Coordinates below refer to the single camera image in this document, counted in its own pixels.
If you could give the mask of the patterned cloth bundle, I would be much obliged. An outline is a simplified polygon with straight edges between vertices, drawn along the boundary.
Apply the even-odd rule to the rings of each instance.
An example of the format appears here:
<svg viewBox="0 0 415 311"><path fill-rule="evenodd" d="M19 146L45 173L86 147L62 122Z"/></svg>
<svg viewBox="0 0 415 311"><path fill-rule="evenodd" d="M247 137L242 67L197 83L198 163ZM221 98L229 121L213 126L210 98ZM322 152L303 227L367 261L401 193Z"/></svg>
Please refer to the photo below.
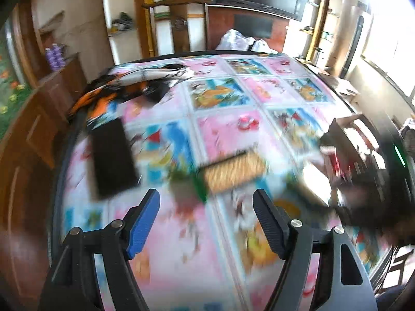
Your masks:
<svg viewBox="0 0 415 311"><path fill-rule="evenodd" d="M172 87L194 76L190 67L179 63L110 74L102 80L102 85L86 92L74 103L67 118L72 120L79 112L85 112L87 120L95 122L115 112L118 104L137 97L157 104Z"/></svg>

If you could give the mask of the purple bottles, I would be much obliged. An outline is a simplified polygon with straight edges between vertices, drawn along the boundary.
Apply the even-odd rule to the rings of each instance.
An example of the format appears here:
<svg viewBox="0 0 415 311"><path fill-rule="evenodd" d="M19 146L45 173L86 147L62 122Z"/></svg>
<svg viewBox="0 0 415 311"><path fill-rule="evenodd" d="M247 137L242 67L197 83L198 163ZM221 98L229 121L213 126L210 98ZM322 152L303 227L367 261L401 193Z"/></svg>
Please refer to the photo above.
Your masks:
<svg viewBox="0 0 415 311"><path fill-rule="evenodd" d="M59 71L66 66L63 47L59 44L52 44L51 47L45 48L45 56L53 71Z"/></svg>

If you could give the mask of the black smartphone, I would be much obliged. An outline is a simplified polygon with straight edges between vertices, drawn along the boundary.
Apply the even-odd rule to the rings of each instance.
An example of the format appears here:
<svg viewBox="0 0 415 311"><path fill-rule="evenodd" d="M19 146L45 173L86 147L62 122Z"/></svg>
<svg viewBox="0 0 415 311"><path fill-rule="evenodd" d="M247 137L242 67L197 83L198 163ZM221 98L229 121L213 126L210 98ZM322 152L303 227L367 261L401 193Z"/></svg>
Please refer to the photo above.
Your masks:
<svg viewBox="0 0 415 311"><path fill-rule="evenodd" d="M93 129L92 159L99 199L136 187L139 175L122 120L116 118Z"/></svg>

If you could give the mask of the floral pattern tablecloth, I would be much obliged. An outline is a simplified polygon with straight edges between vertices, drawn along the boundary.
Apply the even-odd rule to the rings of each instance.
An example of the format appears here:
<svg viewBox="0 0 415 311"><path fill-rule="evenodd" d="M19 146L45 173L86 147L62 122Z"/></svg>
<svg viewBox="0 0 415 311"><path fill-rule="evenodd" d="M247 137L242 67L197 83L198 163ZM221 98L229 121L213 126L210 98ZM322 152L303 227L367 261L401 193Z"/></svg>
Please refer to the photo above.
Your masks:
<svg viewBox="0 0 415 311"><path fill-rule="evenodd" d="M394 140L284 55L108 71L70 108L41 310L376 310Z"/></svg>

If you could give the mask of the cracker pack with black stripe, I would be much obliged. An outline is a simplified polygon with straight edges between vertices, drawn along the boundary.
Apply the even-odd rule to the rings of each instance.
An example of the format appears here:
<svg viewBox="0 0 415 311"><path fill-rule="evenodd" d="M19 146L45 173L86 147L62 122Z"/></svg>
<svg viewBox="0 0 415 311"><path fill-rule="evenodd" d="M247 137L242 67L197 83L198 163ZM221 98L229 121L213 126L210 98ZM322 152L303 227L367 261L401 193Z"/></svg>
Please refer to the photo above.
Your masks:
<svg viewBox="0 0 415 311"><path fill-rule="evenodd" d="M248 149L199 166L191 175L198 197L206 202L210 195L240 187L266 171L266 161L256 150Z"/></svg>

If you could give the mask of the white plastic bag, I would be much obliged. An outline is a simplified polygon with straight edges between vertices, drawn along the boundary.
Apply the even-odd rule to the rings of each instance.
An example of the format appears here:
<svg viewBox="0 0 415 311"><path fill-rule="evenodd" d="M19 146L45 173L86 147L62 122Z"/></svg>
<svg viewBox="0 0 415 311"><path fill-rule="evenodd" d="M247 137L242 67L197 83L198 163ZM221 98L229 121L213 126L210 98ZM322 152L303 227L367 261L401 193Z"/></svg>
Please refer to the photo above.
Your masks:
<svg viewBox="0 0 415 311"><path fill-rule="evenodd" d="M228 30L219 41L216 50L222 51L254 51L260 53L277 53L278 51L269 47L263 39L245 37L235 29Z"/></svg>

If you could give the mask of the cardboard box tray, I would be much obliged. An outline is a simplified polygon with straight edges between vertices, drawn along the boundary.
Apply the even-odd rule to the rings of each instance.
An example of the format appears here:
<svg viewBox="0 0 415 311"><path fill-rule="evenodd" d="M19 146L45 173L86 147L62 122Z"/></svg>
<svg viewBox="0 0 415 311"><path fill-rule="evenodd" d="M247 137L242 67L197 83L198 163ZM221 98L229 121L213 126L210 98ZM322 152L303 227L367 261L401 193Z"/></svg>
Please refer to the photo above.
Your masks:
<svg viewBox="0 0 415 311"><path fill-rule="evenodd" d="M379 134L362 113L335 118L319 140L330 159L326 174L348 208L377 206L385 201L389 175Z"/></svg>

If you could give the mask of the wooden sideboard cabinet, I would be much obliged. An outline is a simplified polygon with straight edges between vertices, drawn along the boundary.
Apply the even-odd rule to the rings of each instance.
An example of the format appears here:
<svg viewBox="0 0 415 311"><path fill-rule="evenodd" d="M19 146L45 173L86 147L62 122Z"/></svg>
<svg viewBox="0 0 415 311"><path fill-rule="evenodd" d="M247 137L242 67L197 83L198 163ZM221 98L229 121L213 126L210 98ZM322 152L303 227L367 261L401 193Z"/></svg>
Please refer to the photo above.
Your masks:
<svg viewBox="0 0 415 311"><path fill-rule="evenodd" d="M49 269L46 219L67 113L87 80L78 55L42 79L1 139L1 297L36 310Z"/></svg>

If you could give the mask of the wooden chair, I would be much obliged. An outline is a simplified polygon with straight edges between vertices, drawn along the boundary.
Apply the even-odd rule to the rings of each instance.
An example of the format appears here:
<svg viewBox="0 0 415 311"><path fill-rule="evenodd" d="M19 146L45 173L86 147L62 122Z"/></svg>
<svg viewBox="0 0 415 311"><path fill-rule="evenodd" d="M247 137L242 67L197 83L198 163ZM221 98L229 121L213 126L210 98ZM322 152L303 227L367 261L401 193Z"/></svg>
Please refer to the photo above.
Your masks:
<svg viewBox="0 0 415 311"><path fill-rule="evenodd" d="M148 10L150 18L150 38L153 46L153 57L159 56L157 47L157 34L155 24L156 7L165 6L169 9L170 29L172 31L173 53L187 53L191 51L189 26L188 26L188 7L191 4L201 5L203 7L203 21L205 29L205 48L210 47L209 38L209 15L208 4L210 0L160 0L150 2L141 6Z"/></svg>

